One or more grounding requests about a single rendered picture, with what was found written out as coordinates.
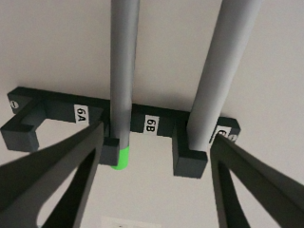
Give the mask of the beige wall panel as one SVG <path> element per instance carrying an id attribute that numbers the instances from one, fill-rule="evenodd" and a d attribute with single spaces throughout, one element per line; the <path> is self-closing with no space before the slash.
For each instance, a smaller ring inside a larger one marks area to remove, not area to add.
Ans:
<path id="1" fill-rule="evenodd" d="M 191 112 L 221 1 L 140 0 L 132 104 Z M 110 100 L 110 0 L 0 0 L 0 128 L 18 86 Z M 219 116 L 304 184 L 304 0 L 263 0 Z M 45 119 L 38 150 L 87 126 Z M 127 167 L 98 164 L 80 228 L 219 228 L 211 145 L 201 180 L 174 177 L 172 138 L 130 131 Z M 231 176 L 251 228 L 279 228 Z"/>

